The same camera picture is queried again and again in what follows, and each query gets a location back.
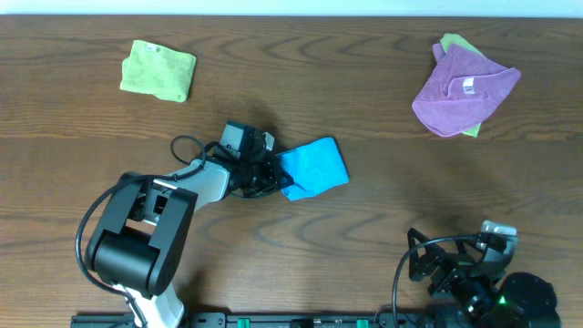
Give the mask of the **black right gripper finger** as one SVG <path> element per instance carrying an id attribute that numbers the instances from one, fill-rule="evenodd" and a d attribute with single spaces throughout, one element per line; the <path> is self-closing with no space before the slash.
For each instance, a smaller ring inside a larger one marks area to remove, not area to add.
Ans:
<path id="1" fill-rule="evenodd" d="M 420 260 L 417 264 L 409 262 L 409 279 L 413 282 L 420 282 L 425 277 L 430 276 L 441 265 L 444 257 L 445 253 L 431 257 L 427 261 Z"/>
<path id="2" fill-rule="evenodd" d="M 427 236 L 415 228 L 411 228 L 407 232 L 407 242 L 410 251 L 409 262 L 411 264 L 417 264 L 420 260 L 427 261 L 429 258 L 439 256 L 445 252 L 436 243 L 422 246 L 422 243 L 429 241 L 430 239 Z"/>

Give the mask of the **blue microfiber cloth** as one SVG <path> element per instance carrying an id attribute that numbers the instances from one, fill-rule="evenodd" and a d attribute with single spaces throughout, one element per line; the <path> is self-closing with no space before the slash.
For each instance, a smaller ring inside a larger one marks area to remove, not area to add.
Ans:
<path id="1" fill-rule="evenodd" d="M 350 181 L 341 152 L 332 137 L 320 138 L 280 153 L 294 184 L 281 192 L 290 201 L 318 196 Z"/>

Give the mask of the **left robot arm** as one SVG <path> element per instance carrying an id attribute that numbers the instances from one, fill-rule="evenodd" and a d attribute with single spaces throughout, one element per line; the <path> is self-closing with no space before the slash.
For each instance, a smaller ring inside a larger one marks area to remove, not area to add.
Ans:
<path id="1" fill-rule="evenodd" d="M 84 215 L 78 236 L 105 207 L 87 245 L 76 246 L 77 263 L 98 288 L 126 299 L 135 326 L 180 327 L 186 307 L 173 279 L 194 212 L 235 190 L 257 199 L 292 183 L 272 152 L 246 159 L 201 153 L 168 175 L 126 172 Z"/>

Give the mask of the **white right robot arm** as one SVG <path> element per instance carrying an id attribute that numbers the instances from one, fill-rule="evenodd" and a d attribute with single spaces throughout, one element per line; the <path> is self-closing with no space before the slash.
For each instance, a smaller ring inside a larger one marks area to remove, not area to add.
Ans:
<path id="1" fill-rule="evenodd" d="M 425 324 L 446 327 L 559 327 L 557 296 L 551 283 L 535 274 L 506 274 L 518 245 L 517 229 L 486 220 L 480 232 L 430 239 L 407 232 L 408 275 L 431 280 L 428 293 L 455 305 L 434 311 Z"/>

